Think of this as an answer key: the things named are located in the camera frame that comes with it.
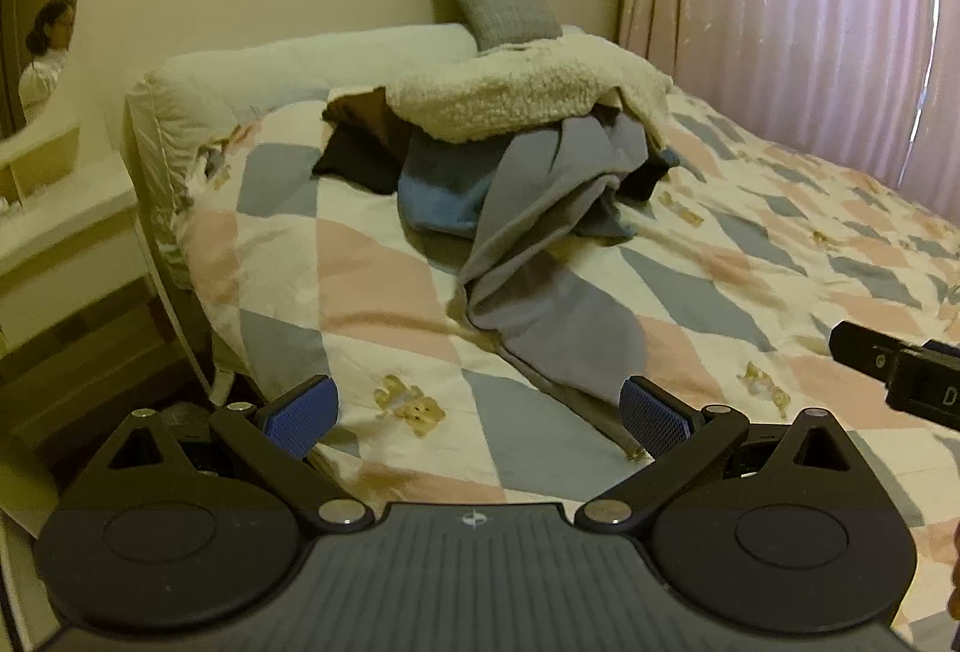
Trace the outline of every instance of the woman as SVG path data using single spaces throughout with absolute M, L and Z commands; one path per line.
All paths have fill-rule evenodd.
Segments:
M 37 13 L 34 28 L 27 35 L 32 59 L 20 76 L 20 104 L 27 124 L 40 115 L 64 69 L 73 37 L 73 13 L 70 0 L 50 0 Z

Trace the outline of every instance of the dark hair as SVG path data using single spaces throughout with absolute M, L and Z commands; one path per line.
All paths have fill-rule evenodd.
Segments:
M 72 0 L 50 0 L 40 8 L 40 12 L 37 13 L 37 18 L 34 20 L 34 27 L 27 34 L 27 49 L 31 54 L 43 56 L 47 53 L 47 49 L 50 48 L 50 38 L 47 37 L 43 28 L 47 24 L 53 24 L 71 8 L 73 8 Z

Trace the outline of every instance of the fluffy white blanket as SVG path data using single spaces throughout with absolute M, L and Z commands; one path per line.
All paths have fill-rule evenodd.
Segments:
M 666 97 L 672 86 L 641 56 L 573 32 L 406 75 L 386 89 L 397 116 L 450 143 L 583 116 L 600 103 L 634 115 L 658 151 L 670 126 Z

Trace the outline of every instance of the bed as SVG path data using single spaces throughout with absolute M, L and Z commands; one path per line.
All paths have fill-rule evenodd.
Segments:
M 649 458 L 452 315 L 466 241 L 412 232 L 397 196 L 310 172 L 332 96 L 476 53 L 465 28 L 434 25 L 170 59 L 128 95 L 152 227 L 171 276 L 203 304 L 222 367 L 266 398 L 334 378 L 340 420 L 310 459 L 357 497 L 376 509 L 558 500 L 572 513 Z M 726 402 L 755 422 L 829 408 L 916 541 L 895 628 L 946 648 L 960 439 L 888 409 L 880 384 L 830 359 L 827 336 L 850 320 L 960 342 L 960 230 L 680 88 L 667 101 L 680 166 L 648 202 L 619 203 L 635 236 L 569 235 L 551 256 L 635 315 L 644 374 L 687 403 Z M 198 150 L 227 133 L 218 175 L 197 181 Z

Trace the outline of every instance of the drawer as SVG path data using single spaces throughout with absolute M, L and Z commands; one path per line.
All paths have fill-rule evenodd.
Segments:
M 0 278 L 6 350 L 148 274 L 131 216 L 90 227 Z

